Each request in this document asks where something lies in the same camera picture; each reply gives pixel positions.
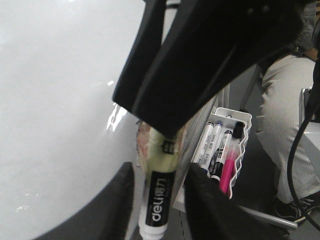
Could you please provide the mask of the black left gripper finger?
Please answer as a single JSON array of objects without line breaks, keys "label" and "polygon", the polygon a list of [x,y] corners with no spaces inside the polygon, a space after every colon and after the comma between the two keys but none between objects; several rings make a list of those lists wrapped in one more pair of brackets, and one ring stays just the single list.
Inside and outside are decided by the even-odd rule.
[{"label": "black left gripper finger", "polygon": [[246,213],[192,163],[185,181],[185,210],[193,240],[288,240],[289,235]]},{"label": "black left gripper finger", "polygon": [[163,37],[166,4],[146,1],[112,99],[167,137],[302,29],[302,0],[183,0]]}]

